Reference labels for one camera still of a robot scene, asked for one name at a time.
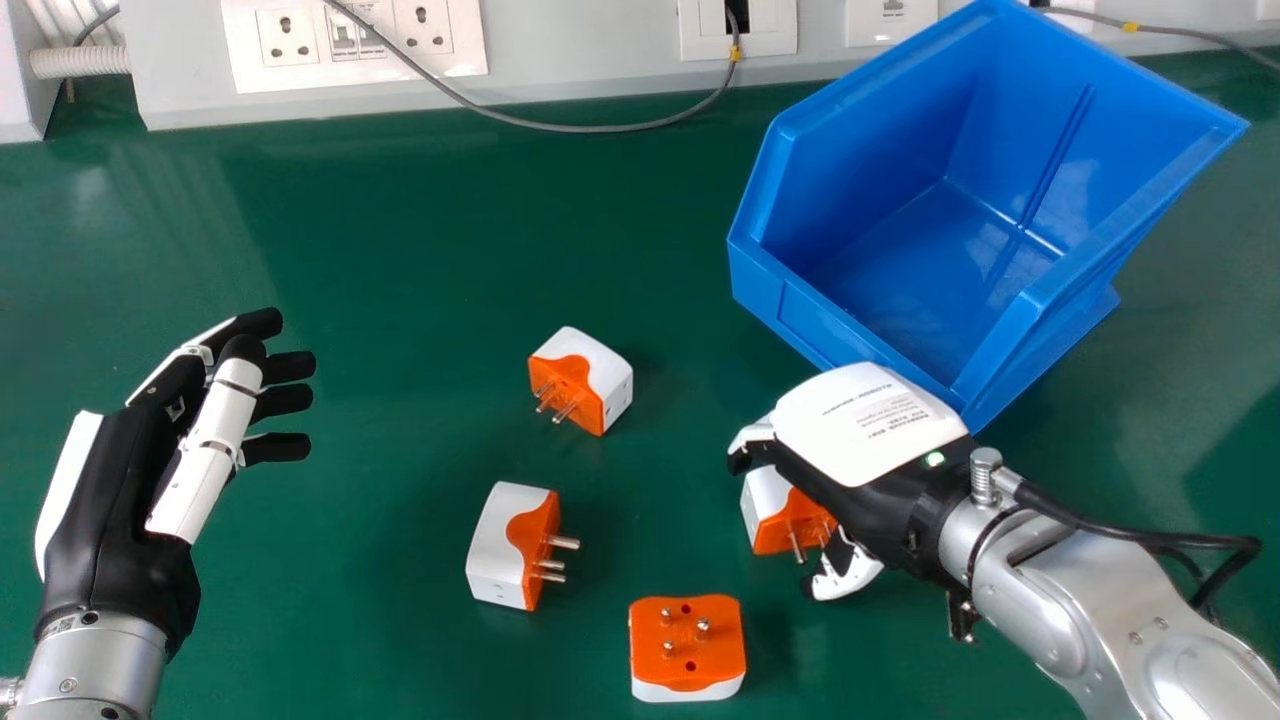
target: white corrugated pipe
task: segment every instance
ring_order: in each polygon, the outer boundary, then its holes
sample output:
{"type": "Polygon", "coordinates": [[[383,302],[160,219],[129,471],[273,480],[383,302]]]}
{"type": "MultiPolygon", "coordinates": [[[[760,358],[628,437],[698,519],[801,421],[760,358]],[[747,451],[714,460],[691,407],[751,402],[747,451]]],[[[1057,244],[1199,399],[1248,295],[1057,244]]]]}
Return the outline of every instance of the white corrugated pipe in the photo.
{"type": "Polygon", "coordinates": [[[82,45],[31,51],[31,72],[40,79],[127,76],[129,53],[123,45],[82,45]]]}

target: bin bottom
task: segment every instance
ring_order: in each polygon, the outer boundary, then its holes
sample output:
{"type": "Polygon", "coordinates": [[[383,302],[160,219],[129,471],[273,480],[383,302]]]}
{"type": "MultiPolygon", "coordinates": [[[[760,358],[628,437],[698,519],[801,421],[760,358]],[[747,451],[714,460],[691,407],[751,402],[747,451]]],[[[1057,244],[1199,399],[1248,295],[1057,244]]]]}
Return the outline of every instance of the bin bottom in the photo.
{"type": "Polygon", "coordinates": [[[803,277],[950,384],[1005,307],[1060,256],[1010,218],[941,181],[847,238],[803,277]]]}

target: orange and white plug adapter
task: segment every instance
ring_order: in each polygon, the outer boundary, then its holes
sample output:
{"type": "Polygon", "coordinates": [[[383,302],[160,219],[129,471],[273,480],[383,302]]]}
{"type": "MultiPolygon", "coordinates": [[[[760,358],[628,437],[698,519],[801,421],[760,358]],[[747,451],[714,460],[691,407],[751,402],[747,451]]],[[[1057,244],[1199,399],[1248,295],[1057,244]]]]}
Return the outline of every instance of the orange and white plug adapter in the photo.
{"type": "Polygon", "coordinates": [[[755,555],[791,551],[804,564],[804,551],[824,547],[836,532],[831,512],[786,482],[773,465],[746,474],[740,505],[755,555]]]}
{"type": "Polygon", "coordinates": [[[603,436],[631,406],[631,365],[600,341],[561,328],[529,356],[529,386],[538,411],[554,410],[593,436],[603,436]]]}
{"type": "Polygon", "coordinates": [[[564,582],[564,562],[552,559],[552,548],[580,546],[573,538],[557,536],[558,530],[556,491],[494,484],[467,551],[471,596],[532,612],[544,582],[564,582]]]}
{"type": "Polygon", "coordinates": [[[742,610],[727,594],[631,603],[631,694],[644,702],[724,700],[742,687],[742,610]]]}

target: blue storage box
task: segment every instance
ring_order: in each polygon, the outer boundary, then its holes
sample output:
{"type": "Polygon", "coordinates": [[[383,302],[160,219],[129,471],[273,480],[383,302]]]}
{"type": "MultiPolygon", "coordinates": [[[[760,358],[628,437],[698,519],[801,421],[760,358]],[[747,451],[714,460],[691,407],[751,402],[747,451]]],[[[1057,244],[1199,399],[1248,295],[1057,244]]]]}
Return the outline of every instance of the blue storage box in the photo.
{"type": "Polygon", "coordinates": [[[1247,126],[978,0],[773,120],[733,297],[819,368],[887,365],[978,430],[1119,304],[1120,265],[1247,126]]]}

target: wall switch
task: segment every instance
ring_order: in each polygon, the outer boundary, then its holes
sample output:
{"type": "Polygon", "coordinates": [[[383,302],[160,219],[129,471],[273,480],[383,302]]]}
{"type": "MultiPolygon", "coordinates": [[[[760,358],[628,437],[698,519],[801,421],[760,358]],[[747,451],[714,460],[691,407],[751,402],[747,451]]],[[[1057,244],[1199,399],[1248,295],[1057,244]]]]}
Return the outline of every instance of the wall switch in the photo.
{"type": "MultiPolygon", "coordinates": [[[[438,77],[489,72],[480,0],[343,5],[438,77]]],[[[422,79],[379,37],[320,0],[221,0],[221,10],[238,94],[422,79]]]]}
{"type": "Polygon", "coordinates": [[[845,47],[896,45],[938,22],[938,0],[845,0],[845,47]]]}
{"type": "Polygon", "coordinates": [[[728,60],[726,5],[737,9],[744,58],[796,54],[796,0],[678,0],[681,60],[728,60]],[[746,18],[740,17],[742,5],[746,18]]]}
{"type": "MultiPolygon", "coordinates": [[[[1030,5],[1030,0],[1018,0],[1023,5],[1030,5]]],[[[1085,13],[1097,13],[1097,3],[1094,0],[1053,0],[1055,8],[1066,8],[1069,10],[1084,10],[1085,13]]],[[[1093,32],[1093,20],[1087,20],[1084,18],[1073,18],[1070,15],[1050,15],[1055,22],[1069,27],[1080,35],[1089,35],[1093,32]]]]}

